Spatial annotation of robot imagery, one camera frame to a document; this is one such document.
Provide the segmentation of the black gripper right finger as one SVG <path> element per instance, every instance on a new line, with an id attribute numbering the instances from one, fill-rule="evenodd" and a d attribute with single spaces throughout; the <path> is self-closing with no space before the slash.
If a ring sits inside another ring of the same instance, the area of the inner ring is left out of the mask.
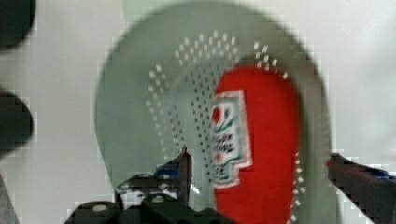
<path id="1" fill-rule="evenodd" d="M 396 180 L 388 172 L 332 153 L 328 178 L 374 224 L 395 224 Z"/>

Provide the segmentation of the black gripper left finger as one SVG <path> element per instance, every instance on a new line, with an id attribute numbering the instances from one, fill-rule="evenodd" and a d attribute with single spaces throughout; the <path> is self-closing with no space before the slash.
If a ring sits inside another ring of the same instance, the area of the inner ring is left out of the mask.
<path id="1" fill-rule="evenodd" d="M 119 184 L 114 203 L 84 203 L 64 224 L 236 224 L 212 208 L 189 207 L 191 167 L 191 156 L 182 149 L 155 172 Z"/>

